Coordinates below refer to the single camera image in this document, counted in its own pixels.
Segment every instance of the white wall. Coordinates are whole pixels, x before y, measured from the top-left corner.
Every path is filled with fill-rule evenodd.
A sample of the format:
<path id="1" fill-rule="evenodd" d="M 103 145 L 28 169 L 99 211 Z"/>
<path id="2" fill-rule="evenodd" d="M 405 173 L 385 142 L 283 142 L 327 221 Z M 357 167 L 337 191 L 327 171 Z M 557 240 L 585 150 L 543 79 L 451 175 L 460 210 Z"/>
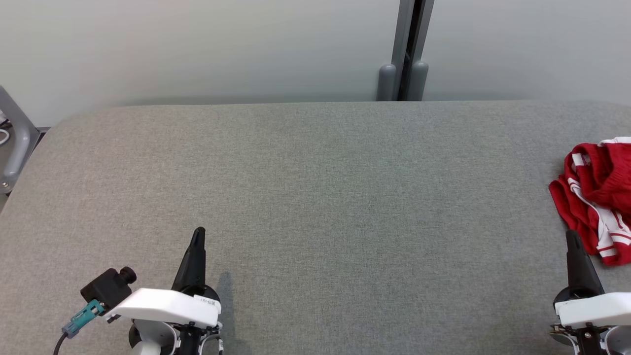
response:
<path id="1" fill-rule="evenodd" d="M 424 100 L 631 104 L 631 1 L 435 0 Z"/>
<path id="2" fill-rule="evenodd" d="M 36 126 L 124 104 L 374 100 L 399 0 L 2 0 L 0 85 Z"/>

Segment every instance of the gray fabric surface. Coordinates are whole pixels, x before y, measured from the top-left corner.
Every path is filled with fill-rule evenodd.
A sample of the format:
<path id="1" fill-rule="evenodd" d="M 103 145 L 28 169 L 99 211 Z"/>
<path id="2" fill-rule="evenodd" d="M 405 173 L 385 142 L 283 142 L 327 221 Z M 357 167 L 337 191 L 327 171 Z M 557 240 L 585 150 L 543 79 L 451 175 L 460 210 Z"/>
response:
<path id="1" fill-rule="evenodd" d="M 574 145 L 621 135 L 631 107 L 591 102 L 68 119 L 0 215 L 0 353 L 52 352 L 106 268 L 169 288 L 204 226 L 226 354 L 569 354 L 547 334 L 566 283 L 547 185 Z M 631 267 L 598 269 L 608 291 L 631 291 Z M 99 319 L 62 353 L 126 353 L 128 327 Z"/>

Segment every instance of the black cable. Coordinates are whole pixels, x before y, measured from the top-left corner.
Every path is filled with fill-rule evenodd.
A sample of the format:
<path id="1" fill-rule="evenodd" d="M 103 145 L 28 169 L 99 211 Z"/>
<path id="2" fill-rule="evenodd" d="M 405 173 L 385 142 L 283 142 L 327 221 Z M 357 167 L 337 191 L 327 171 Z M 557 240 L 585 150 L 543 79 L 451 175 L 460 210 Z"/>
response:
<path id="1" fill-rule="evenodd" d="M 68 337 L 68 333 L 63 333 L 61 335 L 61 338 L 59 338 L 59 341 L 57 342 L 57 346 L 55 346 L 55 351 L 52 352 L 52 355 L 59 355 L 59 348 L 61 347 L 61 343 L 63 343 L 67 337 Z"/>

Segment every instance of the red cloth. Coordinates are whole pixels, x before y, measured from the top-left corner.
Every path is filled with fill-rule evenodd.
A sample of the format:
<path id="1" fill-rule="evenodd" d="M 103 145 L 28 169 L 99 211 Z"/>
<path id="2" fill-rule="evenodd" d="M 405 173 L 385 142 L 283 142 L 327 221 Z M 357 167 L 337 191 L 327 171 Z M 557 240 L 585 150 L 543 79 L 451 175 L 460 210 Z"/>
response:
<path id="1" fill-rule="evenodd" d="M 550 184 L 561 218 L 606 265 L 631 262 L 631 144 L 579 144 Z"/>
<path id="2" fill-rule="evenodd" d="M 631 215 L 631 144 L 581 144 L 577 148 L 575 152 L 591 158 L 590 165 L 576 167 L 585 198 Z"/>

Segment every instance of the white sticker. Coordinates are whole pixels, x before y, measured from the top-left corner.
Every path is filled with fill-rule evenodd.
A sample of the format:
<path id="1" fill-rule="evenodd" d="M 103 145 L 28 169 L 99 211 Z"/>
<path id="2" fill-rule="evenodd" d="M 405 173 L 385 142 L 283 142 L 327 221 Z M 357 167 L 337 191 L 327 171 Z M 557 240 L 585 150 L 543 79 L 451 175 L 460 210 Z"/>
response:
<path id="1" fill-rule="evenodd" d="M 208 304 L 211 304 L 211 305 L 215 306 L 215 308 L 217 309 L 219 314 L 221 314 L 221 303 L 219 303 L 219 301 L 215 301 L 214 299 L 211 299 L 211 298 L 208 298 L 208 297 L 204 297 L 204 296 L 200 296 L 198 294 L 194 294 L 193 298 L 196 298 L 196 299 L 202 301 L 203 303 L 208 303 Z"/>

